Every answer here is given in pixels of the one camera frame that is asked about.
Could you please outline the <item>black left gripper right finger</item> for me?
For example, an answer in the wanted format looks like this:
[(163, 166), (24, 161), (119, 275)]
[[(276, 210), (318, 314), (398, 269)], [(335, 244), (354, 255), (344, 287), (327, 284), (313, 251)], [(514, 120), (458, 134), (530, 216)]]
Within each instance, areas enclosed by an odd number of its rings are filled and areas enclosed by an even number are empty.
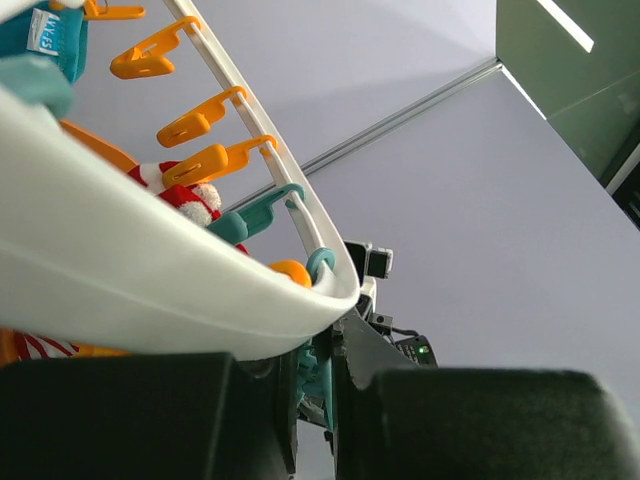
[(340, 479), (635, 479), (639, 439), (594, 376), (422, 367), (356, 312), (332, 329)]

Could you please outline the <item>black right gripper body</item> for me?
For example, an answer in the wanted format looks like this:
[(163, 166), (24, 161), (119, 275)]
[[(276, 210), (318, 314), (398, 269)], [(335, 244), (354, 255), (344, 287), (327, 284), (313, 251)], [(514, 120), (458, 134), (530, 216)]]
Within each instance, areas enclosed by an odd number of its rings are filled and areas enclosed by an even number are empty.
[(438, 367), (435, 352), (426, 336), (397, 327), (392, 327), (391, 332), (391, 343), (406, 358), (422, 367)]

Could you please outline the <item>red white striped sock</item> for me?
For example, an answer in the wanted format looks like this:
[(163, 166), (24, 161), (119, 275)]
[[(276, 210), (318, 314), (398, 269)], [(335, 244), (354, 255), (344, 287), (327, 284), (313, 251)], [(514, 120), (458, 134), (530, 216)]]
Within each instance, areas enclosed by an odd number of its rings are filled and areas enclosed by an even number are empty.
[(163, 174), (178, 165), (177, 161), (145, 163), (132, 168), (127, 175), (138, 182), (193, 223), (207, 227), (221, 217), (222, 205), (218, 190), (208, 182), (189, 186), (165, 187)]

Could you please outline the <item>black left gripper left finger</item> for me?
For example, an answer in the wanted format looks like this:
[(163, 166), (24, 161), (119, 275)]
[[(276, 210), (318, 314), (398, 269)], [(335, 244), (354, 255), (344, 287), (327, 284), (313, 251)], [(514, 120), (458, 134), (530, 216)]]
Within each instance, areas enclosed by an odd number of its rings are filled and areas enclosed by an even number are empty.
[(290, 479), (292, 355), (118, 355), (1, 334), (5, 479)]

